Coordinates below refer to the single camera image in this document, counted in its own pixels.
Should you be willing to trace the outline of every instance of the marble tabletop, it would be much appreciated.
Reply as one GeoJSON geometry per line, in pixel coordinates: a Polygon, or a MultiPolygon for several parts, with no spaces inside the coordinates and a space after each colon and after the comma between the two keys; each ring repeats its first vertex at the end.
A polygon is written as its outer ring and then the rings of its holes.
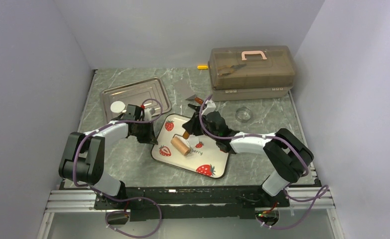
{"type": "MultiPolygon", "coordinates": [[[[202,99],[211,94],[208,70],[196,68],[100,69],[94,75],[79,132],[91,131],[105,125],[100,100],[100,93],[103,90],[153,77],[162,80],[172,104],[171,111],[154,123],[156,135],[167,115],[181,114],[191,117],[193,114],[193,110],[187,104],[194,102],[184,100],[174,88],[174,83],[186,81],[195,94],[202,99]]],[[[227,125],[234,130],[271,133],[284,127],[303,141],[289,95],[278,99],[226,101],[216,102],[216,104],[227,125]],[[240,123],[235,119],[236,109],[241,106],[246,106],[254,112],[253,119],[248,123],[240,123]]],[[[119,140],[106,151],[104,170],[125,182],[129,187],[259,185],[274,170],[266,156],[251,153],[233,154],[227,163],[225,175],[220,179],[212,179],[155,161],[150,155],[151,149],[151,145],[139,144],[135,137],[119,140]]],[[[304,185],[313,183],[311,174],[297,182],[297,184],[304,185]]],[[[72,187],[72,183],[67,180],[65,187],[72,187]]]]}

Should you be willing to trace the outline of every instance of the pink handle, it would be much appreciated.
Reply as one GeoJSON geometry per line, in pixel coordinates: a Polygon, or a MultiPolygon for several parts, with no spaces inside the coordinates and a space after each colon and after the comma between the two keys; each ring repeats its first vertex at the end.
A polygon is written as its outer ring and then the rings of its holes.
{"type": "Polygon", "coordinates": [[[244,51],[242,52],[242,61],[246,61],[246,55],[256,55],[260,54],[262,56],[262,60],[266,60],[265,53],[263,51],[244,51]]]}

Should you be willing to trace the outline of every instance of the metal tray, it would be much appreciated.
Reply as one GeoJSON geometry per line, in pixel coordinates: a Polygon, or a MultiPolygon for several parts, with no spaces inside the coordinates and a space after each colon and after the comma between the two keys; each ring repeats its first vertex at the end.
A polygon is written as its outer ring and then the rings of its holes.
{"type": "MultiPolygon", "coordinates": [[[[138,106],[144,100],[149,98],[153,98],[161,102],[163,113],[171,110],[170,99],[168,98],[167,91],[159,78],[152,78],[102,91],[101,102],[106,123],[119,116],[119,114],[115,114],[110,110],[110,105],[114,101],[121,101],[126,105],[131,104],[138,106]]],[[[155,101],[147,101],[144,105],[147,108],[155,108],[153,116],[159,115],[160,107],[155,101]]]]}

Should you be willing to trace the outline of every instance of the halved strawberry illustration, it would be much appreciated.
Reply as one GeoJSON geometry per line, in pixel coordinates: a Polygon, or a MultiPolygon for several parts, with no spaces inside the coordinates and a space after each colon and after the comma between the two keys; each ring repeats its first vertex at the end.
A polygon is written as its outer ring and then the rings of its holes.
{"type": "Polygon", "coordinates": [[[202,141],[199,141],[195,148],[202,148],[202,146],[204,146],[204,143],[202,141]]]}
{"type": "Polygon", "coordinates": [[[165,122],[165,129],[166,129],[167,131],[172,131],[173,128],[174,128],[174,121],[172,121],[172,120],[167,120],[167,121],[165,122]]]}
{"type": "Polygon", "coordinates": [[[167,146],[161,145],[161,147],[159,148],[159,154],[168,157],[171,156],[171,151],[167,146]]]}
{"type": "Polygon", "coordinates": [[[214,176],[215,175],[214,167],[211,164],[209,164],[209,165],[205,164],[205,165],[199,166],[198,169],[196,169],[196,172],[203,174],[203,175],[207,175],[207,176],[214,176]]]}

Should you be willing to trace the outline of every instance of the toolbox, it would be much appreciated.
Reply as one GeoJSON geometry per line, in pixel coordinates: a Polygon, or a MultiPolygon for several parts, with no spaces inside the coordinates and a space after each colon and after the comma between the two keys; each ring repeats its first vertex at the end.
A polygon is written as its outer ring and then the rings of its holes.
{"type": "Polygon", "coordinates": [[[208,64],[215,101],[283,97],[294,83],[287,46],[214,48],[208,64]]]}

